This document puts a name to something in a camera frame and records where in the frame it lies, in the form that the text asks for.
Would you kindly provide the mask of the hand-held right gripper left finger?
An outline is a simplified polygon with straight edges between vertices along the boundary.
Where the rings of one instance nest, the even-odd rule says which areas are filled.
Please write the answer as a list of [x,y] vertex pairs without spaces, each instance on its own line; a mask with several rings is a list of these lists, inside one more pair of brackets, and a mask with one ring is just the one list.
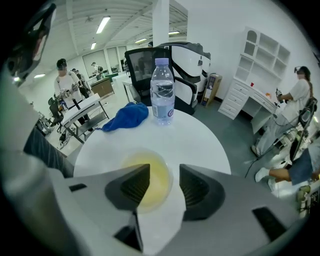
[[80,256],[141,256],[138,205],[150,184],[150,165],[101,174],[49,177],[59,209]]

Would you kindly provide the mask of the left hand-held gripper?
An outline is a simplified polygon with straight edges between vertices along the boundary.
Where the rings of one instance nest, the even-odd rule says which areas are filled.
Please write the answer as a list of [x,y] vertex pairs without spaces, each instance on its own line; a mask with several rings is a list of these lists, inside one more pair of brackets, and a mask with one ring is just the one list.
[[40,63],[56,11],[56,4],[47,3],[26,23],[6,61],[15,82],[25,81]]

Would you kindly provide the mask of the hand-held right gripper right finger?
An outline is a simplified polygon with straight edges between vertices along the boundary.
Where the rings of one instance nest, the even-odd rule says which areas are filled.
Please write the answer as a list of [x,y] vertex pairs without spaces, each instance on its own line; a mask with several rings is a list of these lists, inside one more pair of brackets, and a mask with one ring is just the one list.
[[242,256],[283,235],[297,211],[261,185],[213,170],[180,166],[186,211],[179,253]]

